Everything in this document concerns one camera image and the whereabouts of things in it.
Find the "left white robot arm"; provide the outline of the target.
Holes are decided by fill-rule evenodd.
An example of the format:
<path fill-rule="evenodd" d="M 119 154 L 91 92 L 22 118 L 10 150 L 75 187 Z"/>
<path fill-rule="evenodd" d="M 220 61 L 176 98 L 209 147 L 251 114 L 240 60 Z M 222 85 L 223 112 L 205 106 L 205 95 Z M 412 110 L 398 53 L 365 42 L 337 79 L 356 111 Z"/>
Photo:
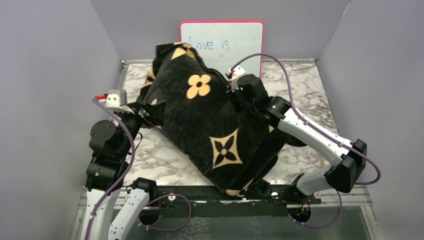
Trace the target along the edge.
<path fill-rule="evenodd" d="M 86 214 L 82 240 L 124 240 L 142 209 L 157 200 L 154 180 L 138 178 L 130 187 L 130 196 L 120 212 L 114 216 L 115 203 L 131 169 L 136 147 L 134 139 L 140 128 L 163 124 L 166 101 L 150 104 L 136 101 L 128 104 L 129 112 L 116 115 L 97 98 L 94 104 L 108 113 L 111 120 L 101 120 L 90 131 L 89 147 L 92 160 L 86 170 Z"/>

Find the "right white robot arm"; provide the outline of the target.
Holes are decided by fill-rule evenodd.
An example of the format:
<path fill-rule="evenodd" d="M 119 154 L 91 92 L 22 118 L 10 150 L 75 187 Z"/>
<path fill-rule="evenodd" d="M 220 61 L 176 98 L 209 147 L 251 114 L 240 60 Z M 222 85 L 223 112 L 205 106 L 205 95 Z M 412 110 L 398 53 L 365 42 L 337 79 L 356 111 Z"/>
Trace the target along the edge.
<path fill-rule="evenodd" d="M 301 114 L 291 103 L 270 97 L 262 80 L 246 73 L 231 73 L 231 89 L 237 106 L 260 116 L 267 125 L 294 137 L 320 153 L 329 167 L 299 175 L 284 192 L 290 201 L 300 204 L 315 192 L 334 189 L 350 193 L 366 166 L 367 144 L 333 134 Z"/>

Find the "black floral plush pillowcase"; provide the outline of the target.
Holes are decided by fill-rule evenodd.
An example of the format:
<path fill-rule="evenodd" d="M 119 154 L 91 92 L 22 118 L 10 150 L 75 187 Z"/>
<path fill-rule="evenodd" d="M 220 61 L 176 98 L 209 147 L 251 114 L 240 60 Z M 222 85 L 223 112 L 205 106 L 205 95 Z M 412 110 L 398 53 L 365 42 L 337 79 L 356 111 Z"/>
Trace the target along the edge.
<path fill-rule="evenodd" d="M 264 195 L 264 176 L 275 166 L 284 145 L 302 147 L 295 137 L 270 126 L 261 116 L 237 109 L 229 84 L 205 66 L 183 42 L 159 44 L 138 96 L 153 106 L 161 133 L 188 156 L 220 192 L 232 197 Z"/>

